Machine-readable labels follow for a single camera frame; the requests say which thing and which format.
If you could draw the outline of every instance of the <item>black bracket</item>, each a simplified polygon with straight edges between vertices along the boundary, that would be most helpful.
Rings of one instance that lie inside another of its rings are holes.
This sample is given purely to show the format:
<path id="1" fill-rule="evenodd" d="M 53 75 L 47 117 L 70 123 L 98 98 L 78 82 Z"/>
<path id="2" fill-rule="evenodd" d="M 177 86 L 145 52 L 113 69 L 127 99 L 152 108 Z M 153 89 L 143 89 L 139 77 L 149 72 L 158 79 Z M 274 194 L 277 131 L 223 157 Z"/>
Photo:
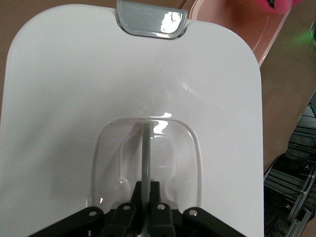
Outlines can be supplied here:
<path id="1" fill-rule="evenodd" d="M 29 237 L 137 237 L 144 221 L 141 182 L 137 182 L 130 202 L 104 214 L 87 207 Z M 151 182 L 149 203 L 151 237 L 245 237 L 199 207 L 181 214 L 161 202 L 159 182 Z"/>

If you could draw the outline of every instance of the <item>brown floor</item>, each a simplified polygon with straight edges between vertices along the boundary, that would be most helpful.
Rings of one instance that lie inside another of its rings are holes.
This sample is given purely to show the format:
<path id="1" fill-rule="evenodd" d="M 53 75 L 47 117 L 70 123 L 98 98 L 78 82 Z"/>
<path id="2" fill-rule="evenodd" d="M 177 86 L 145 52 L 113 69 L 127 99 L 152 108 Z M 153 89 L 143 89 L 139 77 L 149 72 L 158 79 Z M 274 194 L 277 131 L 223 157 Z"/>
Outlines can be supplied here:
<path id="1" fill-rule="evenodd" d="M 181 8 L 185 0 L 138 0 Z M 18 30 L 38 13 L 63 4 L 115 7 L 116 0 L 0 0 L 0 103 L 5 62 Z M 263 93 L 264 165 L 287 150 L 288 140 L 316 88 L 316 48 L 309 27 L 316 19 L 316 0 L 294 7 L 261 66 Z M 302 236 L 316 236 L 316 220 Z"/>

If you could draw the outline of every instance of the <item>pink object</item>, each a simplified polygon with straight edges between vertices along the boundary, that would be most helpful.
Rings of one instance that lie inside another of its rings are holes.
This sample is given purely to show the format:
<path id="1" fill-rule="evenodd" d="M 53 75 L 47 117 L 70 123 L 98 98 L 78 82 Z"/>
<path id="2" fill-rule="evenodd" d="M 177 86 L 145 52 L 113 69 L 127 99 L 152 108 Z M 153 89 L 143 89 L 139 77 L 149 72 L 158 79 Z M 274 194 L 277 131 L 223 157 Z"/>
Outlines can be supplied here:
<path id="1" fill-rule="evenodd" d="M 247 42 L 261 65 L 287 15 L 288 12 L 267 13 L 253 0 L 196 0 L 189 18 L 212 22 L 235 32 Z"/>
<path id="2" fill-rule="evenodd" d="M 284 14 L 301 0 L 254 0 L 268 13 Z"/>

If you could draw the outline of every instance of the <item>metal rod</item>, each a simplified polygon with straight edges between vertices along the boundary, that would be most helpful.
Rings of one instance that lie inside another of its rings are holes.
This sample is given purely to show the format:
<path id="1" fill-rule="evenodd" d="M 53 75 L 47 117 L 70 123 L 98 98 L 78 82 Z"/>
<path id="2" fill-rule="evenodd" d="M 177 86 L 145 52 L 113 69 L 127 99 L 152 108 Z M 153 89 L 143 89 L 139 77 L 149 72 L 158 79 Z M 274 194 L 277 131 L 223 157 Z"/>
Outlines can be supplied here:
<path id="1" fill-rule="evenodd" d="M 149 198 L 150 198 L 150 135 L 152 126 L 150 122 L 143 125 L 142 147 L 142 206 L 144 226 L 142 237 L 149 237 Z"/>

